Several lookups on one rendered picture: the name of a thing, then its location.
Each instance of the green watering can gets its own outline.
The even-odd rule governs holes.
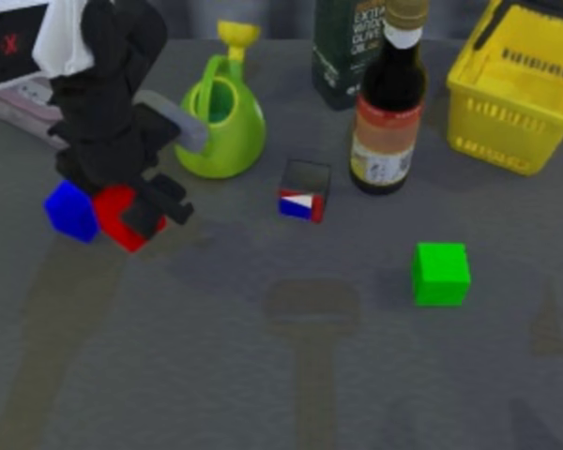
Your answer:
[[[179,144],[175,154],[191,173],[204,178],[230,178],[245,172],[263,153],[266,124],[261,107],[243,81],[244,52],[258,38],[257,26],[220,21],[227,56],[215,55],[201,81],[181,107],[208,128],[205,147],[196,152]]]

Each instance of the gray table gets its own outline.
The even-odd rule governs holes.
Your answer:
[[[563,449],[563,145],[533,178],[450,150],[443,86],[458,48],[425,43],[412,176],[377,199],[348,180],[352,113],[313,92],[309,43],[259,44],[247,76],[266,153],[215,183],[169,151],[162,168],[198,212],[134,256],[55,234],[41,208],[59,182],[53,151],[0,123],[0,450],[297,448],[294,354],[261,308],[292,278],[359,298],[334,364],[339,449]],[[171,43],[147,87],[181,98],[220,51]],[[335,168],[321,225],[277,215],[289,157]],[[425,240],[467,243],[463,307],[413,306],[410,258]]]

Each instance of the yellow sprinkler head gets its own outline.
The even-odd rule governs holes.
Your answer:
[[[261,28],[249,23],[219,21],[220,39],[229,46],[229,59],[244,62],[244,53],[260,36]]]

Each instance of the bottle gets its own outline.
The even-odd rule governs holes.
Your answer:
[[[427,85],[419,42],[429,0],[387,0],[379,56],[365,70],[358,95],[350,175],[372,195],[406,181]]]
[[[355,106],[367,65],[379,52],[384,0],[317,0],[312,83],[329,108]]]

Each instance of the yellow basket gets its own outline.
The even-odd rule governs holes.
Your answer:
[[[455,150],[540,171],[563,140],[563,2],[491,0],[448,86]]]

